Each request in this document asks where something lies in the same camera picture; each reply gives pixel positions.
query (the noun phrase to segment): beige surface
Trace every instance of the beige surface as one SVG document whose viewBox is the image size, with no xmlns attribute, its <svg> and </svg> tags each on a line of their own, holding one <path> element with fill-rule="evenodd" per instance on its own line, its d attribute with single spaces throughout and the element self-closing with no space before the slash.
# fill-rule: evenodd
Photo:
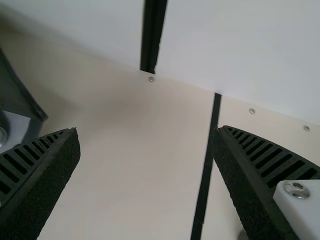
<svg viewBox="0 0 320 240">
<path fill-rule="evenodd" d="M 250 108 L 255 109 L 255 114 L 249 113 Z M 319 125 L 300 121 L 224 96 L 221 100 L 218 125 L 219 127 L 229 125 L 253 133 L 320 165 L 318 157 Z M 309 126 L 310 131 L 305 131 L 304 125 Z M 242 225 L 229 192 L 217 165 L 214 165 L 202 240 L 236 240 L 241 229 Z"/>
<path fill-rule="evenodd" d="M 24 36 L 1 46 L 81 159 L 39 240 L 190 238 L 213 93 Z"/>
</svg>

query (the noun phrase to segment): metal bolt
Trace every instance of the metal bolt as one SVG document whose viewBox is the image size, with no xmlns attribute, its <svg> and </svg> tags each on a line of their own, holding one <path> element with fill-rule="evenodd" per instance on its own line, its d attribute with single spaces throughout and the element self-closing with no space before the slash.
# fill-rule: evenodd
<svg viewBox="0 0 320 240">
<path fill-rule="evenodd" d="M 310 127 L 308 127 L 308 126 L 303 126 L 303 129 L 304 129 L 305 131 L 307 131 L 307 132 L 310 131 Z"/>
<path fill-rule="evenodd" d="M 306 199 L 310 197 L 309 189 L 295 180 L 286 181 L 283 184 L 283 188 L 288 194 L 294 196 L 295 198 Z"/>
</svg>

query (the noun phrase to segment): black vertical strip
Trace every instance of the black vertical strip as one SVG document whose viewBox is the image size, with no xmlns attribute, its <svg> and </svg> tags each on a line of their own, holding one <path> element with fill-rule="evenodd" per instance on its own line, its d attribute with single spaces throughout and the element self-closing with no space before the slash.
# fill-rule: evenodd
<svg viewBox="0 0 320 240">
<path fill-rule="evenodd" d="M 140 70 L 155 74 L 167 0 L 145 0 Z"/>
<path fill-rule="evenodd" d="M 205 221 L 211 171 L 212 171 L 212 166 L 214 162 L 214 155 L 213 155 L 214 130 L 215 128 L 218 127 L 220 103 L 221 103 L 221 95 L 218 93 L 215 93 L 208 142 L 206 146 L 206 153 L 205 153 L 205 159 L 203 164 L 202 178 L 200 183 L 198 199 L 196 202 L 193 226 L 191 231 L 191 238 L 190 238 L 191 240 L 201 239 L 202 226 Z"/>
</svg>

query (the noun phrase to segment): black foam pad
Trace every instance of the black foam pad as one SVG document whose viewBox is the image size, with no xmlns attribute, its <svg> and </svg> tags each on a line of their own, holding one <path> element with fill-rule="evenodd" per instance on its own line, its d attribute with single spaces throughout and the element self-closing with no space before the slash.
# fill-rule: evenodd
<svg viewBox="0 0 320 240">
<path fill-rule="evenodd" d="M 1 192 L 0 200 L 13 192 L 0 208 L 1 240 L 37 239 L 79 159 L 80 144 L 75 128 L 49 134 L 1 154 L 0 181 L 10 191 Z"/>
</svg>

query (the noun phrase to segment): white panel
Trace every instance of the white panel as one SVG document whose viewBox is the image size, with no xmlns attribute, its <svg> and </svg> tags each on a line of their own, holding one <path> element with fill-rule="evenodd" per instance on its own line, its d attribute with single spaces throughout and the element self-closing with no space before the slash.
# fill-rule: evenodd
<svg viewBox="0 0 320 240">
<path fill-rule="evenodd" d="M 156 73 L 320 123 L 320 2 L 168 1 Z"/>
<path fill-rule="evenodd" d="M 26 37 L 0 43 L 49 116 L 42 134 L 79 134 L 80 162 L 38 239 L 189 239 L 213 92 Z"/>
<path fill-rule="evenodd" d="M 0 0 L 19 30 L 139 68 L 143 0 Z"/>
<path fill-rule="evenodd" d="M 222 97 L 218 126 L 232 126 L 283 146 L 320 166 L 320 125 Z M 310 131 L 303 127 L 308 125 Z M 216 164 L 213 165 L 202 240 L 236 240 L 242 225 Z"/>
</svg>

